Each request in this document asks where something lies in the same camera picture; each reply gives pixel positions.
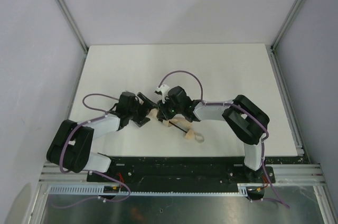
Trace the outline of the beige and black folding umbrella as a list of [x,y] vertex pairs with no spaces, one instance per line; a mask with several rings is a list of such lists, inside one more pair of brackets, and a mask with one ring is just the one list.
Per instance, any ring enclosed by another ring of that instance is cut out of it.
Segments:
[[146,118],[155,119],[162,123],[165,127],[173,127],[183,132],[183,136],[186,140],[196,141],[197,143],[204,143],[205,139],[201,133],[194,130],[191,122],[188,122],[184,117],[172,118],[169,120],[161,120],[157,118],[159,114],[158,109],[152,109]]

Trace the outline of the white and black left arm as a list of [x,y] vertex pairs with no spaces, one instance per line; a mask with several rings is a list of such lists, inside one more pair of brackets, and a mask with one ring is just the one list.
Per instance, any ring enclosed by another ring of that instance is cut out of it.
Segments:
[[142,127],[150,121],[149,113],[158,105],[142,93],[124,91],[119,98],[111,97],[116,103],[103,115],[78,123],[64,120],[48,151],[46,159],[59,166],[62,173],[91,171],[106,173],[112,158],[91,151],[93,140],[117,132],[130,121]]

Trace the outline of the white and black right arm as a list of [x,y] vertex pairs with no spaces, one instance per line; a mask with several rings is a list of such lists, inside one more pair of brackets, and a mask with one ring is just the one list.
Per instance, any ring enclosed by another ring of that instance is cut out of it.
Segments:
[[190,123],[204,120],[226,122],[243,142],[246,176],[262,173],[265,161],[262,143],[269,136],[270,119],[246,96],[237,95],[231,101],[222,102],[192,100],[182,87],[170,88],[167,85],[156,88],[155,93],[162,98],[157,102],[159,120],[171,120],[181,115]]

